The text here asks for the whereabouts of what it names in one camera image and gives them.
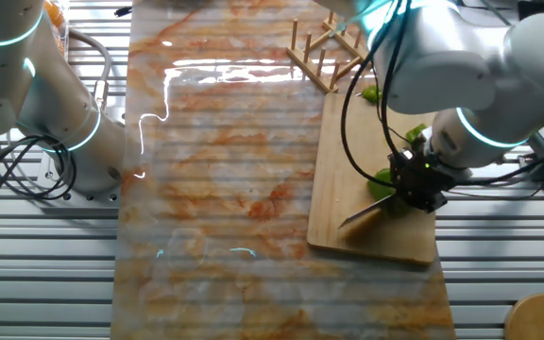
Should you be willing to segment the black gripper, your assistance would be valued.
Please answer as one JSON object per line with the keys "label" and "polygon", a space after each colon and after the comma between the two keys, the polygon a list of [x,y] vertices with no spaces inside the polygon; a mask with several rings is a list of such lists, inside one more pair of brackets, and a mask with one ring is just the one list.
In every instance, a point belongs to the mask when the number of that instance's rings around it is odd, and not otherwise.
{"label": "black gripper", "polygon": [[433,213],[447,204],[441,191],[451,189],[456,180],[432,167],[422,151],[402,149],[388,160],[395,194],[405,205]]}

